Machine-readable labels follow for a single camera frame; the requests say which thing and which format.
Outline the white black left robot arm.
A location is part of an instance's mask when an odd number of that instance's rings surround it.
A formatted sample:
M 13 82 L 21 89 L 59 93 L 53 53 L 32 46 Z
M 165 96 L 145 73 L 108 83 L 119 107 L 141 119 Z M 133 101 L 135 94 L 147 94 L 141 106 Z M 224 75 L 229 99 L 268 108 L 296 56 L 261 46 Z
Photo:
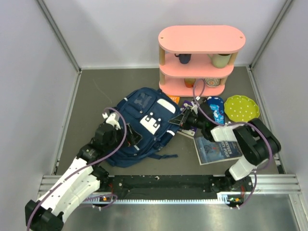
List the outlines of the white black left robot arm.
M 107 173 L 99 165 L 121 146 L 138 144 L 142 135 L 130 124 L 119 123 L 121 115 L 104 114 L 105 121 L 95 131 L 91 141 L 84 145 L 67 171 L 37 201 L 25 206 L 28 231 L 60 231 L 68 217 L 96 190 L 109 186 Z

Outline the navy blue backpack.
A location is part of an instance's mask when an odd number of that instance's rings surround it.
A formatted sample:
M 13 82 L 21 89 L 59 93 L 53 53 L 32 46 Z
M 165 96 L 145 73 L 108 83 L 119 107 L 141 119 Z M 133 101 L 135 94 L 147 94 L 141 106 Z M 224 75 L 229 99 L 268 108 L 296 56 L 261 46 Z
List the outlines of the navy blue backpack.
M 113 167 L 130 167 L 149 157 L 153 159 L 177 158 L 177 154 L 159 155 L 179 130 L 179 126 L 169 120 L 181 114 L 178 104 L 161 90 L 141 88 L 123 98 L 115 109 L 125 122 L 142 136 L 131 146 L 121 148 L 106 161 Z

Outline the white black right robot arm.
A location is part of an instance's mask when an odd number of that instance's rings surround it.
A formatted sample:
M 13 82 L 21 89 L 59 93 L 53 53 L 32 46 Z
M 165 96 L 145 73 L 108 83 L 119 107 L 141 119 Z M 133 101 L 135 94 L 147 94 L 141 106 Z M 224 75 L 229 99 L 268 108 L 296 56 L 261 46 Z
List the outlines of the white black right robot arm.
M 210 106 L 203 103 L 185 108 L 169 122 L 181 130 L 194 127 L 201 131 L 202 135 L 194 138 L 201 165 L 235 161 L 225 171 L 223 180 L 213 183 L 219 189 L 234 191 L 259 165 L 269 162 L 281 150 L 281 144 L 258 118 L 224 124 L 217 122 L 215 115 Z

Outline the Nineteen Eighty-Four book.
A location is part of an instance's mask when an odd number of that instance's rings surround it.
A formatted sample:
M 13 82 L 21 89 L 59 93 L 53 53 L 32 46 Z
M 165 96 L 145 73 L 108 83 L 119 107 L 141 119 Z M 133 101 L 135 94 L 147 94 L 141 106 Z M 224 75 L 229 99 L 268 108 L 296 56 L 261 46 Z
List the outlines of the Nineteen Eighty-Four book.
M 204 137 L 193 141 L 200 165 L 237 160 L 243 155 L 236 141 L 210 142 Z

